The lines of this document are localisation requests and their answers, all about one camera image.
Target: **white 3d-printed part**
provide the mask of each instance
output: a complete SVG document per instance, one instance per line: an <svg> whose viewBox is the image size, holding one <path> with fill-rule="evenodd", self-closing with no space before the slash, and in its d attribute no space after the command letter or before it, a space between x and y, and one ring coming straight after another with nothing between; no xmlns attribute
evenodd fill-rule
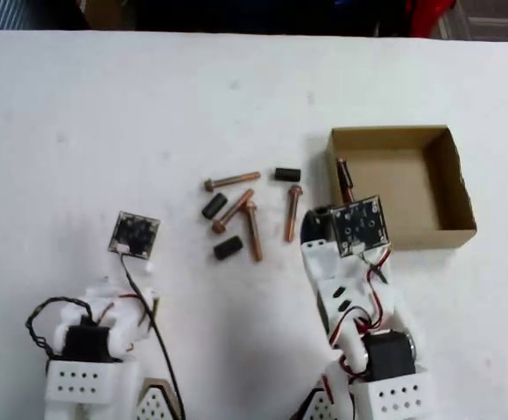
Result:
<svg viewBox="0 0 508 420"><path fill-rule="evenodd" d="M315 392L303 420L337 420L334 405L324 391Z"/></svg>
<svg viewBox="0 0 508 420"><path fill-rule="evenodd" d="M47 373L46 400L110 404L121 364L53 360Z"/></svg>
<svg viewBox="0 0 508 420"><path fill-rule="evenodd" d="M419 418L432 409L431 382L426 371L382 381L354 383L350 389L359 420Z"/></svg>
<svg viewBox="0 0 508 420"><path fill-rule="evenodd" d="M168 402L159 388L147 389L143 400L138 405L137 420L173 420L168 409Z"/></svg>

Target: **black cylinder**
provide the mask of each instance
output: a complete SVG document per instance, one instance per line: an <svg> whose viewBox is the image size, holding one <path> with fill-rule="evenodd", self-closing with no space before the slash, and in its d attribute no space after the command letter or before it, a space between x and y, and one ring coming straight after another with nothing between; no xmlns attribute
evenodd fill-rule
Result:
<svg viewBox="0 0 508 420"><path fill-rule="evenodd" d="M203 207L201 214L203 214L203 217L206 219L211 220L213 219L213 216L215 216L217 212L221 210L225 204L227 204L227 201L227 197L219 192L205 207Z"/></svg>
<svg viewBox="0 0 508 420"><path fill-rule="evenodd" d="M213 247L215 258L218 260L224 260L228 256L232 256L236 252L243 248L243 242L238 236L233 236L225 242L221 242L219 245Z"/></svg>
<svg viewBox="0 0 508 420"><path fill-rule="evenodd" d="M300 181L300 169L275 168L274 178L276 181Z"/></svg>

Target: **open cardboard box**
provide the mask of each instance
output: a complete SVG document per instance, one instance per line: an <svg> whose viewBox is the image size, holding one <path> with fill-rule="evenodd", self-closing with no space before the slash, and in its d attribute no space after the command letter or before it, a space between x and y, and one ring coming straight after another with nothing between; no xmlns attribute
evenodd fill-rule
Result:
<svg viewBox="0 0 508 420"><path fill-rule="evenodd" d="M379 195L395 249L457 248L476 234L460 158L448 127L332 129L334 203L342 204L336 158L344 158L356 200Z"/></svg>

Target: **bolt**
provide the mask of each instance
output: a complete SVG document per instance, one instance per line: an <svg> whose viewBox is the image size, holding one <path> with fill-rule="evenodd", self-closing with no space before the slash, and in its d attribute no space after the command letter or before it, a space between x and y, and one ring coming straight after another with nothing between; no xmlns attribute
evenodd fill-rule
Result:
<svg viewBox="0 0 508 420"><path fill-rule="evenodd" d="M205 185L205 189L207 191L212 193L214 189L219 188L220 186L230 186L231 184L238 184L239 182L253 181L254 179L260 178L260 176L260 172L250 172L243 175L236 175L235 177L218 179L216 181L208 179L203 183L203 185Z"/></svg>
<svg viewBox="0 0 508 420"><path fill-rule="evenodd" d="M213 226L211 227L216 234L222 234L225 231L225 225L229 223L232 217L241 209L246 201L254 195L254 190L249 188L244 192L242 197L236 201L233 206L227 210L221 219L213 219Z"/></svg>
<svg viewBox="0 0 508 420"><path fill-rule="evenodd" d="M262 247L260 246L260 237L258 235L258 224L256 223L256 204L247 200L244 203L242 211L246 213L248 218L248 229L250 231L250 243L252 244L252 252L256 261L262 261Z"/></svg>
<svg viewBox="0 0 508 420"><path fill-rule="evenodd" d="M297 203L303 194L300 185L293 185L287 192L289 194L289 211L287 212L286 241L292 242L295 233L295 218L297 217Z"/></svg>

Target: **white table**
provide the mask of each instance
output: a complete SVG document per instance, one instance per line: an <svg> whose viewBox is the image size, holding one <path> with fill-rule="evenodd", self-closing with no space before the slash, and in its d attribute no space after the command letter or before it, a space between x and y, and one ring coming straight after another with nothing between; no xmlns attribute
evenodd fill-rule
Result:
<svg viewBox="0 0 508 420"><path fill-rule="evenodd" d="M120 210L162 221L154 273L131 269L162 295L189 419L288 418L334 353L266 174L302 167L302 214L328 200L332 127L432 123L453 130L478 234L395 253L394 281L427 332L438 418L508 418L508 44L0 32L0 419L41 417L25 318L121 276L106 252ZM265 260L215 262L201 182L253 170ZM165 373L153 338L136 352Z"/></svg>

